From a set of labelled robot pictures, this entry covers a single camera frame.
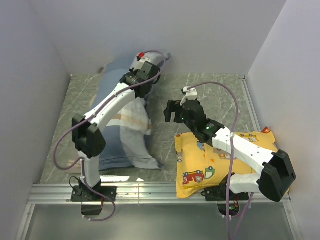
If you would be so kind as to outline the blue striped pillowcase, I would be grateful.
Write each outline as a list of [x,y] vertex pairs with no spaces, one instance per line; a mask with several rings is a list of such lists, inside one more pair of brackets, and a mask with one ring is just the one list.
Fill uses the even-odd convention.
[[[137,64],[136,55],[128,55],[109,63],[91,101],[90,110],[100,104],[119,83],[120,78]],[[151,94],[136,98],[120,110],[102,131],[106,146],[99,156],[98,170],[136,167],[159,170],[162,163],[149,154],[152,120],[147,112]]]

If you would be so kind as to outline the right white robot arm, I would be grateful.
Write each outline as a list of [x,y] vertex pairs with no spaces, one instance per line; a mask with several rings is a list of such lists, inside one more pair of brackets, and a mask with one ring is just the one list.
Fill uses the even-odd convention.
[[279,202],[296,180],[289,155],[275,147],[267,128],[233,133],[207,118],[198,100],[169,100],[164,117],[189,129],[174,138],[178,198],[207,188],[215,201],[247,200],[249,193],[260,193]]

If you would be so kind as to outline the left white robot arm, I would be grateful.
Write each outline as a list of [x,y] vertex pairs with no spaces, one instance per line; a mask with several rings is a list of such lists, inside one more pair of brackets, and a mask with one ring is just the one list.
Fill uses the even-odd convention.
[[149,61],[139,62],[120,78],[115,89],[95,108],[85,115],[73,117],[72,141],[79,152],[81,166],[77,195],[88,201],[97,201],[105,196],[99,173],[99,158],[106,147],[103,131],[127,104],[149,94],[160,74],[157,65]]

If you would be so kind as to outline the yellow cartoon car pillow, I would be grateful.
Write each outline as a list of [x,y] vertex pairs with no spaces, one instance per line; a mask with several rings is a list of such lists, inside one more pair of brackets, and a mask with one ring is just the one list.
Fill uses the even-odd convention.
[[[273,132],[265,127],[261,132],[236,132],[238,136],[271,151],[278,151]],[[188,198],[195,192],[218,186],[229,173],[230,154],[200,143],[191,132],[175,136],[177,158],[176,196]],[[256,171],[234,158],[232,173],[255,174]]]

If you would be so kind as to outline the right side aluminium rail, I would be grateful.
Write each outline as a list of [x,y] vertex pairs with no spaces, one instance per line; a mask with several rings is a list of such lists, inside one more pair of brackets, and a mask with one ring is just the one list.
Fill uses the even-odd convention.
[[250,118],[253,124],[253,128],[256,132],[260,132],[262,129],[260,127],[259,120],[257,118],[257,114],[254,108],[254,104],[250,95],[250,91],[246,82],[246,76],[245,75],[239,75],[238,78],[241,81],[242,90],[244,93],[245,101],[247,103],[248,111],[250,114]]

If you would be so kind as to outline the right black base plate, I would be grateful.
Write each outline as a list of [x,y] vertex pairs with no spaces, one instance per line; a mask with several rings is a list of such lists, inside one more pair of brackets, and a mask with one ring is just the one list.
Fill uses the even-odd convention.
[[[226,200],[226,189],[219,186],[205,188],[200,194],[205,198],[207,202],[221,202]],[[250,197],[247,192],[234,194],[230,191],[229,215],[231,216],[231,218],[235,218],[241,213],[239,201],[248,201],[249,198]],[[227,212],[225,203],[218,203],[217,209],[223,217],[226,216]]]

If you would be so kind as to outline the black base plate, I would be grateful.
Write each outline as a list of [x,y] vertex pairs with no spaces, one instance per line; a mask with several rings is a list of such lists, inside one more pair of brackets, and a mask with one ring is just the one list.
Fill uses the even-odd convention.
[[[101,186],[97,191],[112,201],[116,200],[116,186]],[[81,203],[81,213],[88,217],[99,216],[102,213],[103,204],[110,202],[110,200],[105,200],[99,194],[89,190],[85,185],[73,187],[70,201],[72,203]]]
[[[226,200],[226,189],[219,186],[205,188],[200,194],[205,198],[207,202],[221,202]],[[249,198],[250,197],[247,192],[234,194],[230,191],[229,215],[231,216],[231,218],[235,218],[241,213],[239,201],[248,201]],[[225,203],[218,203],[217,209],[223,217],[226,216],[227,212]]]

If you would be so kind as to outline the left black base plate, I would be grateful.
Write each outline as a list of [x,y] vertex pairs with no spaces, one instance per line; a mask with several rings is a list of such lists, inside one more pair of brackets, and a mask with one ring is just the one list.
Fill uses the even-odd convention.
[[[97,191],[112,201],[116,200],[116,186],[101,186]],[[89,190],[85,185],[73,187],[70,201],[72,203],[81,203],[81,213],[88,217],[99,216],[102,213],[103,204],[110,202],[110,200],[105,200],[99,194]]]

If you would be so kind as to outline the aluminium mounting rail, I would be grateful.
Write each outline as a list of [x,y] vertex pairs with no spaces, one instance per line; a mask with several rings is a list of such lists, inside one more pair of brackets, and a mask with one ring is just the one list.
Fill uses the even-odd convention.
[[[198,191],[188,198],[177,198],[176,185],[172,182],[105,182],[103,186],[115,186],[115,203],[121,204],[207,204]],[[72,188],[68,184],[34,184],[28,204],[74,204]]]

